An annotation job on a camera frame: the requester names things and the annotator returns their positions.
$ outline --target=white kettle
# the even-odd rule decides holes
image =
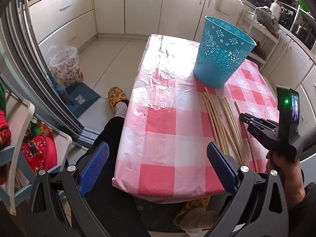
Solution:
[[[277,0],[274,0],[274,3],[271,4],[270,10],[274,14],[277,20],[279,20],[280,15],[284,12],[284,6]]]

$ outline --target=blue waste bin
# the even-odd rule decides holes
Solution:
[[[256,42],[234,25],[205,16],[203,34],[193,72],[204,84],[223,87]]]

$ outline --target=hand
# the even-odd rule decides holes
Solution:
[[[293,164],[288,162],[283,156],[279,156],[271,151],[267,153],[265,158],[268,159],[265,166],[266,172],[278,166],[284,173],[284,193],[288,209],[291,209],[305,197],[300,162],[298,161],[296,164]]]

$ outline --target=slipper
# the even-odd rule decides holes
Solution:
[[[112,87],[108,93],[109,104],[112,111],[115,113],[115,106],[118,102],[123,101],[128,106],[129,99],[127,98],[126,94],[123,90],[119,87]]]
[[[180,227],[180,222],[181,220],[184,218],[184,216],[191,211],[192,209],[195,209],[197,207],[201,207],[204,210],[206,210],[206,207],[210,201],[210,196],[206,197],[206,198],[201,198],[201,199],[197,199],[197,200],[191,200],[188,201],[184,207],[177,213],[177,215],[172,219],[173,223],[176,226]]]

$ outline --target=table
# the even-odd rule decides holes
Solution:
[[[193,74],[199,43],[152,35],[148,40],[129,103],[112,185],[155,203],[193,200],[224,192],[206,157],[214,141],[202,94],[205,85]],[[212,95],[227,97],[233,116],[237,100],[241,112],[278,121],[274,97],[258,66],[245,60]],[[229,127],[218,98],[213,96],[223,122]],[[239,128],[252,156],[241,124]],[[260,172],[267,150],[251,138]]]

